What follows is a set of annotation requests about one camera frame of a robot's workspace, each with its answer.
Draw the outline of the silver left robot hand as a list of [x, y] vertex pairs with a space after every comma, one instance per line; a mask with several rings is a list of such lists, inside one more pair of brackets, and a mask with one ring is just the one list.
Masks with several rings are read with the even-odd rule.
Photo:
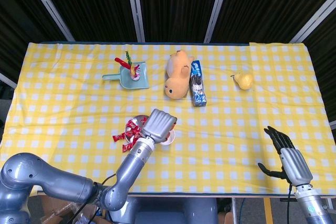
[[155, 144], [165, 142], [176, 122], [176, 117], [159, 109], [154, 109], [143, 125], [141, 134], [150, 137]]

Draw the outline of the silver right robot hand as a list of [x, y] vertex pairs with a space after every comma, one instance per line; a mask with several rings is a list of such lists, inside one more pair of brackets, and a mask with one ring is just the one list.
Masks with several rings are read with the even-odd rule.
[[279, 155], [282, 167], [281, 171], [271, 171], [262, 163], [258, 163], [261, 171], [270, 177], [285, 179], [293, 186], [308, 185], [313, 179], [313, 175], [301, 152], [295, 148], [289, 136], [277, 131], [271, 126], [264, 128], [273, 142], [273, 145]]

